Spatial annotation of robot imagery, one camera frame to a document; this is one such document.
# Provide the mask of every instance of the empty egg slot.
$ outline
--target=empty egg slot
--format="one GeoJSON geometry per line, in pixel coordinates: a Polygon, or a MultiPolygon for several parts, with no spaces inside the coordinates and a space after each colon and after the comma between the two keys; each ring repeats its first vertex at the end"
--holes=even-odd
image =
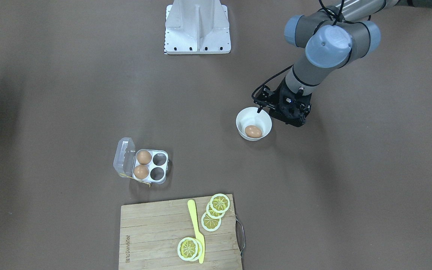
{"type": "Polygon", "coordinates": [[[149,173],[149,175],[151,176],[151,178],[153,180],[161,180],[164,176],[164,170],[161,169],[160,167],[156,167],[154,169],[151,170],[151,172],[149,173]]]}
{"type": "Polygon", "coordinates": [[[158,153],[154,155],[153,157],[153,163],[156,164],[156,166],[161,166],[166,162],[166,155],[163,153],[158,153]]]}

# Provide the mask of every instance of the toy lemon slice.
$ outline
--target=toy lemon slice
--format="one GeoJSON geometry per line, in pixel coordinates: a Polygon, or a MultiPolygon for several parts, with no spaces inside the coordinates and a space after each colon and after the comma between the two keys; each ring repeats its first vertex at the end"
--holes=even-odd
{"type": "Polygon", "coordinates": [[[181,239],[178,244],[178,256],[185,261],[191,261],[198,256],[198,242],[191,237],[181,239]]]}
{"type": "Polygon", "coordinates": [[[214,194],[209,200],[209,207],[216,213],[224,213],[230,208],[230,199],[222,193],[214,194]]]}
{"type": "Polygon", "coordinates": [[[224,216],[224,213],[226,213],[226,212],[217,213],[216,211],[214,211],[214,209],[211,208],[210,203],[208,203],[206,205],[206,214],[208,215],[208,217],[210,217],[212,219],[220,219],[220,218],[222,218],[224,216]]]}
{"type": "Polygon", "coordinates": [[[199,260],[199,258],[203,254],[203,245],[202,245],[202,243],[198,239],[195,239],[195,241],[198,243],[198,255],[196,257],[194,257],[194,259],[192,259],[191,261],[197,261],[197,260],[199,260]]]}
{"type": "Polygon", "coordinates": [[[221,226],[221,219],[212,219],[208,217],[208,213],[204,213],[201,217],[201,225],[208,232],[214,232],[221,226]]]}

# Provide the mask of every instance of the clear plastic egg carton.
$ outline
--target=clear plastic egg carton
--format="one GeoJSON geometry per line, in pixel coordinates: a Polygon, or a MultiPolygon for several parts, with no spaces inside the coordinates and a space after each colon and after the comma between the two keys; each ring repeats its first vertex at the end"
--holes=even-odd
{"type": "MultiPolygon", "coordinates": [[[[149,175],[146,178],[140,180],[146,183],[157,183],[159,185],[164,183],[164,181],[166,181],[166,174],[168,172],[168,153],[163,150],[141,149],[136,153],[136,156],[138,156],[139,152],[141,151],[148,151],[151,155],[151,161],[149,161],[148,164],[142,164],[148,168],[149,175]]],[[[139,163],[138,159],[134,159],[133,167],[135,168],[139,165],[141,164],[139,163]]]]}
{"type": "Polygon", "coordinates": [[[143,183],[156,183],[160,185],[166,181],[169,160],[168,153],[163,150],[140,149],[136,151],[136,146],[132,138],[125,137],[118,142],[113,167],[121,177],[136,179],[143,183]],[[148,176],[144,179],[138,179],[134,175],[134,168],[141,165],[137,160],[137,154],[141,151],[148,151],[151,155],[151,161],[143,165],[149,171],[148,176]]]}

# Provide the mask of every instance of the white metal stand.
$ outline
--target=white metal stand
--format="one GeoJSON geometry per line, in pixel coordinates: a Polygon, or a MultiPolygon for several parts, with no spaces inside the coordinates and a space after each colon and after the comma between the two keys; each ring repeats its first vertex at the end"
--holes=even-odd
{"type": "Polygon", "coordinates": [[[174,0],[166,7],[167,54],[215,54],[231,51],[228,7],[219,0],[174,0]]]}

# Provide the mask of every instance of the black cable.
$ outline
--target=black cable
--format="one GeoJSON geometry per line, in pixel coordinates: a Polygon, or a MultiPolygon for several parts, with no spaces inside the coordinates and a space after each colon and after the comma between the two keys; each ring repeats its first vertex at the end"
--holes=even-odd
{"type": "Polygon", "coordinates": [[[326,11],[324,13],[326,14],[326,16],[328,16],[329,20],[331,20],[331,21],[333,20],[333,17],[331,15],[329,15],[328,13],[326,13],[326,11]]]}
{"type": "Polygon", "coordinates": [[[287,71],[288,69],[290,69],[291,67],[293,67],[293,65],[290,65],[289,67],[281,70],[280,72],[278,72],[276,75],[272,76],[271,78],[267,79],[266,82],[263,82],[260,86],[258,86],[256,88],[256,90],[253,91],[253,93],[251,94],[251,97],[253,100],[256,100],[256,98],[254,97],[254,94],[256,94],[256,92],[258,92],[259,89],[261,89],[262,87],[264,87],[269,81],[271,81],[272,79],[278,77],[279,75],[283,74],[283,72],[287,71]]]}
{"type": "Polygon", "coordinates": [[[336,23],[341,19],[341,14],[343,14],[343,5],[344,5],[344,0],[341,0],[341,6],[339,7],[339,12],[337,14],[337,18],[335,18],[335,20],[333,22],[333,26],[335,26],[336,23]]]}
{"type": "Polygon", "coordinates": [[[319,28],[327,21],[322,21],[318,24],[318,26],[316,26],[316,28],[314,29],[314,32],[312,33],[312,35],[314,36],[316,34],[316,32],[318,32],[319,28]]]}
{"type": "Polygon", "coordinates": [[[324,6],[323,1],[319,0],[319,5],[321,5],[321,8],[324,9],[324,11],[326,12],[326,14],[329,15],[329,19],[332,21],[332,18],[336,18],[336,15],[333,14],[332,12],[329,12],[329,10],[324,6]]]}
{"type": "Polygon", "coordinates": [[[381,7],[379,8],[379,10],[378,10],[377,12],[375,12],[375,13],[380,12],[380,11],[383,10],[385,7],[386,7],[386,0],[384,0],[384,1],[382,2],[382,6],[381,6],[381,7]]]}

